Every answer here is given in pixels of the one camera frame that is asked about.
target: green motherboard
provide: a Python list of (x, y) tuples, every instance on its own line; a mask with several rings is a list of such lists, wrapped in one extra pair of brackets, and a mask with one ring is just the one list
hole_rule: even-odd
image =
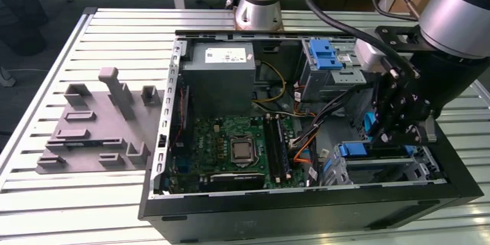
[[(304, 186), (302, 168), (291, 168), (291, 178), (278, 182), (270, 176), (263, 117), (224, 116), (196, 118), (192, 153), (175, 158), (172, 179), (176, 193), (202, 192), (199, 176), (215, 173), (262, 173), (263, 189)], [(290, 117), (280, 118), (284, 141), (294, 137)]]

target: ram slot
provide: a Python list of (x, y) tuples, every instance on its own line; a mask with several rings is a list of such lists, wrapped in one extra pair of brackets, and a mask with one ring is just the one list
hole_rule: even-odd
[(280, 164), (283, 166), (283, 172), (286, 179), (291, 179), (291, 169), (290, 169), (290, 160), (288, 160), (288, 148), (284, 141), (283, 133), (283, 124), (280, 119), (275, 119), (275, 123), (278, 124), (278, 136), (279, 136), (279, 151), (280, 151)]
[(263, 119), (270, 178), (276, 183), (280, 183), (280, 179), (286, 179), (286, 170), (283, 165), (283, 150), (280, 146), (283, 134), (279, 132), (280, 129), (278, 126), (276, 118), (266, 117)]

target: open computer tower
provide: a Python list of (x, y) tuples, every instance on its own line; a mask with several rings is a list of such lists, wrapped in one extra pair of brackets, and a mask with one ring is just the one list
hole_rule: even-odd
[[(168, 242), (395, 228), (482, 196), (438, 125), (430, 146), (366, 150), (376, 74), (360, 70), (354, 42), (176, 33), (139, 211)], [(302, 148), (326, 104), (363, 85)]]

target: floor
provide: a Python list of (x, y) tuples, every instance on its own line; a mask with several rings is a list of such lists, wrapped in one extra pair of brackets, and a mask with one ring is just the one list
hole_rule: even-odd
[[(188, 9), (220, 9), (226, 0), (186, 0)], [(13, 54), (0, 42), (0, 64), (7, 70), (41, 69), (49, 70), (57, 57), (65, 40), (75, 27), (76, 21), (85, 7), (107, 8), (174, 8), (174, 0), (40, 0), (49, 22), (40, 28), (48, 42), (45, 50), (31, 57), (20, 57)], [(304, 9), (303, 0), (287, 0), (282, 2), (283, 9)], [(17, 82), (13, 87), (0, 88), (0, 133), (12, 132), (32, 100), (32, 97), (44, 80), (44, 71), (12, 71)], [(481, 77), (486, 88), (490, 88), (490, 71)], [(7, 135), (0, 135), (0, 149), (8, 141)]]

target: slotted table surface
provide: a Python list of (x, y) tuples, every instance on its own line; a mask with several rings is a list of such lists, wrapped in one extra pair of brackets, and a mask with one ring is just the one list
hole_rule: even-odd
[[(331, 13), (358, 28), (410, 26), (374, 13)], [(334, 30), (304, 11), (284, 11), (286, 30)], [(117, 67), (129, 89), (166, 87), (174, 31), (232, 30), (223, 10), (99, 9), (84, 14), (0, 155), (0, 244), (166, 244), (139, 221), (144, 171), (45, 174), (35, 172), (45, 141), (55, 130), (69, 83), (97, 81), (101, 67)], [(244, 240), (227, 244), (489, 244), (490, 109), (478, 82), (447, 104), (441, 127), (486, 194), (461, 207), (446, 208), (390, 231), (348, 232)]]

